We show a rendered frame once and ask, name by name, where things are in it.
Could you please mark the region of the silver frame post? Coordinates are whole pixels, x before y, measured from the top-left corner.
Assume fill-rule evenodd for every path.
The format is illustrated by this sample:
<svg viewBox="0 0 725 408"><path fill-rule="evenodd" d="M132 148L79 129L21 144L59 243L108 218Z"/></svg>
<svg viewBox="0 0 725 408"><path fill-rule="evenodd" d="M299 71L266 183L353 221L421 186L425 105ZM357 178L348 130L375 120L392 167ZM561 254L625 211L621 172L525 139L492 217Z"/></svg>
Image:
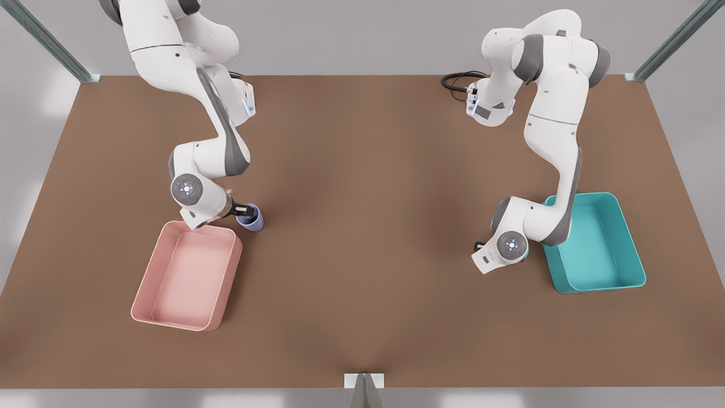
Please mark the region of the silver frame post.
<svg viewBox="0 0 725 408"><path fill-rule="evenodd" d="M628 82L645 82L722 7L725 7L725 0L703 0L635 72L624 73L624 79Z"/></svg>
<svg viewBox="0 0 725 408"><path fill-rule="evenodd" d="M20 0L0 0L0 7L19 23L79 83L98 83L101 75L90 73Z"/></svg>
<svg viewBox="0 0 725 408"><path fill-rule="evenodd" d="M345 373L344 388L352 388L351 408L384 408L378 390L384 388L383 373Z"/></svg>

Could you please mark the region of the teal plastic box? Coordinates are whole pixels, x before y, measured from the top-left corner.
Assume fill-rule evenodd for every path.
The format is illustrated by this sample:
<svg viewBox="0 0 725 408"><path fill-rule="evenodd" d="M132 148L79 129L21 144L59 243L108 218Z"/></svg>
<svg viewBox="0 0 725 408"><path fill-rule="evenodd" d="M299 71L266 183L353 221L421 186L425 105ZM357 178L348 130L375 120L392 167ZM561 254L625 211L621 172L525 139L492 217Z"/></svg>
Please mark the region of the teal plastic box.
<svg viewBox="0 0 725 408"><path fill-rule="evenodd" d="M611 193L575 194L569 237L543 249L560 294L637 288L647 281L619 201Z"/></svg>

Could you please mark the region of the pink plastic box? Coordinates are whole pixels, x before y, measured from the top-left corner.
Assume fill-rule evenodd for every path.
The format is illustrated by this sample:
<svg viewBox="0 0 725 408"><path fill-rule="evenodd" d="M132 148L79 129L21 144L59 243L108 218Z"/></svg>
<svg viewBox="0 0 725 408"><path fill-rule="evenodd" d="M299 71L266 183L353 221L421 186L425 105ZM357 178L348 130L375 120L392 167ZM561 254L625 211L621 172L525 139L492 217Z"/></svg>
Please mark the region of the pink plastic box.
<svg viewBox="0 0 725 408"><path fill-rule="evenodd" d="M243 243L232 229L163 225L130 315L137 322L212 332L222 322Z"/></svg>

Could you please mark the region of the lavender purple cup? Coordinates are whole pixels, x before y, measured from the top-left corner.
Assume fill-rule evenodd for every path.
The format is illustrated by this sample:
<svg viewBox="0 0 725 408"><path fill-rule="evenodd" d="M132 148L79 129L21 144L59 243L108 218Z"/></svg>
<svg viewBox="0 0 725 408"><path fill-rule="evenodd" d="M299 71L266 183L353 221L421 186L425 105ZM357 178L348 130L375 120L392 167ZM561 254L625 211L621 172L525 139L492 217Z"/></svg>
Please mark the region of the lavender purple cup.
<svg viewBox="0 0 725 408"><path fill-rule="evenodd" d="M259 232L264 228L264 220L263 220L261 210L259 209L259 207L257 207L256 205L254 205L254 206L257 208L257 216L254 217L254 219L236 217L236 220L240 225L242 225L248 231Z"/></svg>

